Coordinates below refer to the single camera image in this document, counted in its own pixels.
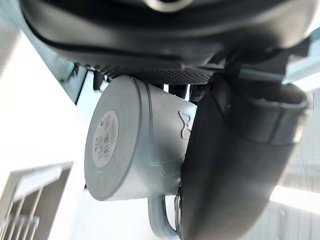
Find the barcode label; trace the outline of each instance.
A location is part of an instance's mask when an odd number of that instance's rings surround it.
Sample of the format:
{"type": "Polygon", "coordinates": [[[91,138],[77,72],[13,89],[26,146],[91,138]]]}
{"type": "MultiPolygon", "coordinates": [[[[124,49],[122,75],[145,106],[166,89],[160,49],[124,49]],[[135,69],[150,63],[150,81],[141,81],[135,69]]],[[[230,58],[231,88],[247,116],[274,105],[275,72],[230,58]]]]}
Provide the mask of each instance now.
{"type": "Polygon", "coordinates": [[[93,160],[99,168],[110,161],[116,148],[118,131],[118,116],[114,111],[108,111],[99,122],[94,135],[93,160]]]}

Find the black mesh grille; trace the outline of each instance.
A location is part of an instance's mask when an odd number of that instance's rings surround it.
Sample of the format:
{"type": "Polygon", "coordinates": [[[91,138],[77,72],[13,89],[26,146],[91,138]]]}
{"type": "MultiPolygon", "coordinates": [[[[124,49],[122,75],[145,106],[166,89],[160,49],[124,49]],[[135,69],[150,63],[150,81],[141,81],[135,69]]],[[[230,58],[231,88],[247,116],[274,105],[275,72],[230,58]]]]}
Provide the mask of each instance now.
{"type": "Polygon", "coordinates": [[[96,70],[107,75],[109,78],[116,78],[120,75],[129,75],[149,84],[206,84],[212,72],[200,69],[186,68],[175,69],[140,69],[119,66],[93,66],[96,70]]]}

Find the fluorescent light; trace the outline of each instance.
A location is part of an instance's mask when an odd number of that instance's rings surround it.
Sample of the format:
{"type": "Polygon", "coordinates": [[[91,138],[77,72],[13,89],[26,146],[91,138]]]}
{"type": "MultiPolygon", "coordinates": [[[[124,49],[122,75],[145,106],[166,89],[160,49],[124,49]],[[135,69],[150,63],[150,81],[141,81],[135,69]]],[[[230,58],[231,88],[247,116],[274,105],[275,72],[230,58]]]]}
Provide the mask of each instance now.
{"type": "Polygon", "coordinates": [[[292,84],[298,86],[305,92],[320,88],[320,72],[306,76],[298,81],[292,82],[292,84]]]}
{"type": "Polygon", "coordinates": [[[270,201],[320,214],[320,193],[276,186],[270,197],[270,201]]]}

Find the black plastic cover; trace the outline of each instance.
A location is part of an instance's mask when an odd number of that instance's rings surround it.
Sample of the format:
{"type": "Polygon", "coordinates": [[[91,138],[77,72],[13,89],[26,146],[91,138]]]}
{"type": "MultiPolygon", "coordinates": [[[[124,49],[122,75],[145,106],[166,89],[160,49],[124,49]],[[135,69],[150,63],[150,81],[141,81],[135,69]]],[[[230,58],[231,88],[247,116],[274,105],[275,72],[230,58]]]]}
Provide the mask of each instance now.
{"type": "Polygon", "coordinates": [[[305,94],[294,85],[251,87],[216,77],[199,102],[181,169],[182,240],[241,239],[300,140],[305,94]]]}
{"type": "Polygon", "coordinates": [[[309,34],[316,4],[195,0],[159,13],[142,0],[20,0],[37,37],[74,62],[174,69],[203,65],[224,49],[292,47],[309,34]]]}

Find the white sticker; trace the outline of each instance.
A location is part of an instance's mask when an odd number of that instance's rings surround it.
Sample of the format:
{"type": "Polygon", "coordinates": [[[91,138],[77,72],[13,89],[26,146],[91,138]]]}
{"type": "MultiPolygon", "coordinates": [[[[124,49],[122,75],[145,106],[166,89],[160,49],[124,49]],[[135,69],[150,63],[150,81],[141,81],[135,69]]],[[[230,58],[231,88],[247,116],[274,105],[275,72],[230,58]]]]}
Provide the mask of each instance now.
{"type": "Polygon", "coordinates": [[[93,162],[102,168],[114,154],[119,133],[119,120],[115,111],[107,111],[95,129],[92,145],[93,162]]]}

